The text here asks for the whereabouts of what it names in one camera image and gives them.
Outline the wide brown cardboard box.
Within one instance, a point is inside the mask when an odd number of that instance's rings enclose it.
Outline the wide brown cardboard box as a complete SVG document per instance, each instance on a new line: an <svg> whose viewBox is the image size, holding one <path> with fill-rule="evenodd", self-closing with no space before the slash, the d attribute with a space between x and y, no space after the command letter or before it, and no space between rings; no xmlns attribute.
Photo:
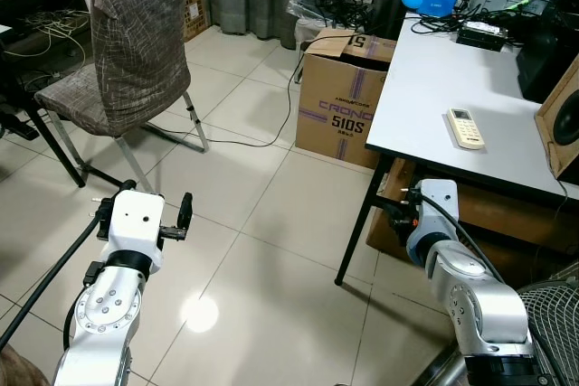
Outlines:
<svg viewBox="0 0 579 386"><path fill-rule="evenodd" d="M551 207L507 197L475 181L456 178L404 159L394 160L379 194L394 202L402 200L402 188L425 178L456 181L460 223L510 286L529 286L575 264L579 216L574 210L558 212Z"/></svg>

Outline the white remote control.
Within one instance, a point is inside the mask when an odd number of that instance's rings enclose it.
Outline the white remote control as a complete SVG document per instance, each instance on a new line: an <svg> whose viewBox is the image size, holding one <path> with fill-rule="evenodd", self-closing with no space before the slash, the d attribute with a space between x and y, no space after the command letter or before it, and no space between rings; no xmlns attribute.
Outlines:
<svg viewBox="0 0 579 386"><path fill-rule="evenodd" d="M469 150L484 149L485 142L481 138L479 126L476 125L475 118L467 109L450 108L447 112L447 119L451 125L452 136L459 147Z"/></svg>

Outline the purple printed cardboard box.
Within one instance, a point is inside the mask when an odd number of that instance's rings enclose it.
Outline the purple printed cardboard box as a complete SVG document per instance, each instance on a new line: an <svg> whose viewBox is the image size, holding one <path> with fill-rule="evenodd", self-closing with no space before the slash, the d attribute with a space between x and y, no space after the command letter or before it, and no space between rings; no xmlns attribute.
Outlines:
<svg viewBox="0 0 579 386"><path fill-rule="evenodd" d="M303 52L295 146L373 168L379 154L365 147L394 40L323 28Z"/></svg>

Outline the white table with black legs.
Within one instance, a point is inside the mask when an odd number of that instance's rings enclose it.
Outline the white table with black legs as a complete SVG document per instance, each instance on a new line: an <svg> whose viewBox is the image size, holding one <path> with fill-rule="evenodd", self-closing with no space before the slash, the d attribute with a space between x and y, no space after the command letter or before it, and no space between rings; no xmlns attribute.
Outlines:
<svg viewBox="0 0 579 386"><path fill-rule="evenodd" d="M498 194L543 207L575 212L579 187L555 179L535 122L537 102L518 88L516 50L494 52L459 44L447 33L416 33L408 14L365 147L380 155L359 207L335 278L342 284L363 236L365 220L387 197L379 187L402 158L466 178ZM467 109L479 126L481 151L452 143L445 113Z"/></svg>

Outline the chair with brown cover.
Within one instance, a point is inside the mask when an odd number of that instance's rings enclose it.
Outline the chair with brown cover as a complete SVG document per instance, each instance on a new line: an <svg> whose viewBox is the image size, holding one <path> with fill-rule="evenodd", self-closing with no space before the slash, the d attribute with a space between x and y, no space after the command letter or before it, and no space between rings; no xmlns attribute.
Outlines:
<svg viewBox="0 0 579 386"><path fill-rule="evenodd" d="M129 131L144 128L197 152L208 149L189 93L185 0L90 0L90 36L94 61L38 89L34 99L57 128L68 118L93 137L113 138L136 173L138 188L153 192L125 138ZM152 125L178 99L185 101L199 144Z"/></svg>

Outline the wooden speaker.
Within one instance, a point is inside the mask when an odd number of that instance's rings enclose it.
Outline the wooden speaker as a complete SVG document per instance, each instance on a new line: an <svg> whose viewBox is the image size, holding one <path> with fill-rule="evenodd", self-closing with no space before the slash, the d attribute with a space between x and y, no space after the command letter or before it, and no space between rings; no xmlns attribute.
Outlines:
<svg viewBox="0 0 579 386"><path fill-rule="evenodd" d="M579 91L578 65L578 57L574 57L535 114L551 172L555 179L562 181L567 177L568 167L574 165L574 160L579 157L575 145L579 137L579 101L574 99L574 94Z"/></svg>

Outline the flat black device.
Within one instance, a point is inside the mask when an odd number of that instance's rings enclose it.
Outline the flat black device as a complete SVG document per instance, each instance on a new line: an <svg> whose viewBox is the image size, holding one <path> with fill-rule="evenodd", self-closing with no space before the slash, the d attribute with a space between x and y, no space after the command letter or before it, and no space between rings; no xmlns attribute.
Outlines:
<svg viewBox="0 0 579 386"><path fill-rule="evenodd" d="M508 43L508 31L492 24L468 21L459 28L455 42L481 50L500 52Z"/></svg>

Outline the large black box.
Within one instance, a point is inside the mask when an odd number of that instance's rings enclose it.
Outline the large black box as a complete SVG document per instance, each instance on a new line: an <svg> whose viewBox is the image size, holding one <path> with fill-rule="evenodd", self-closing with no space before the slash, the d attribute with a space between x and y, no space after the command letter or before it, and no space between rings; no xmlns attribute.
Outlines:
<svg viewBox="0 0 579 386"><path fill-rule="evenodd" d="M578 19L539 19L516 57L522 98L545 102L574 62L578 47Z"/></svg>

